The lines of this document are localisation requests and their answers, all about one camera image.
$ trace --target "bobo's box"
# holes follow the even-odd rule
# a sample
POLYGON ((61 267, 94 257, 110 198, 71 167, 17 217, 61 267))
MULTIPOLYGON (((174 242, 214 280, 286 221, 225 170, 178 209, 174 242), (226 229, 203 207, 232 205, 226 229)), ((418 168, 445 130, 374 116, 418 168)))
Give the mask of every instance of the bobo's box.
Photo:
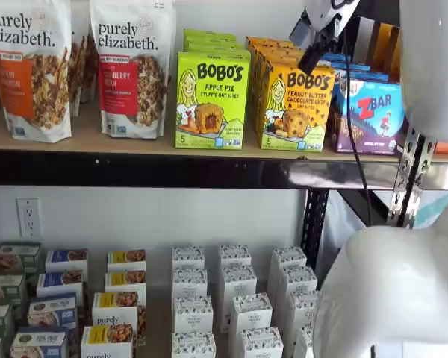
POLYGON ((179 52, 176 148, 241 149, 249 61, 179 52))
MULTIPOLYGON (((352 152, 346 110, 346 80, 340 81, 332 142, 339 152, 352 152)), ((394 154, 402 141, 405 110, 399 84, 350 79, 351 131, 359 153, 394 154)))
POLYGON ((68 358, 66 328, 21 327, 13 340, 11 358, 68 358))
POLYGON ((258 138, 262 149, 322 151, 335 71, 316 67, 311 75, 270 60, 258 99, 258 138))

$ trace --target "purely elizabeth granola bag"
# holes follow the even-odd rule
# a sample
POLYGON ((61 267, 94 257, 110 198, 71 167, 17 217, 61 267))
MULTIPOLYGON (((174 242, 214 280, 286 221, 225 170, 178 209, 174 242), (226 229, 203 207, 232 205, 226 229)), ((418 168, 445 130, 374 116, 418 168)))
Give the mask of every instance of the purely elizabeth granola bag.
POLYGON ((15 139, 71 136, 69 0, 0 0, 0 97, 15 139))
POLYGON ((174 11, 174 0, 91 0, 103 133, 163 135, 174 11))

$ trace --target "shelf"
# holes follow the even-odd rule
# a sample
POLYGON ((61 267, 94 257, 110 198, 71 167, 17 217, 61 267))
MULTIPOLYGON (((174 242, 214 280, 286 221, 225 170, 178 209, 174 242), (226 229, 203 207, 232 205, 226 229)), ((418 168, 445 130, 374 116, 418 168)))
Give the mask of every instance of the shelf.
MULTIPOLYGON (((243 189, 359 189, 355 159, 336 154, 265 151, 251 128, 241 151, 174 148, 173 121, 156 140, 112 139, 101 133, 99 104, 81 106, 73 138, 56 144, 11 138, 0 112, 0 184, 243 189)), ((361 156, 369 187, 393 189, 397 157, 361 156)))

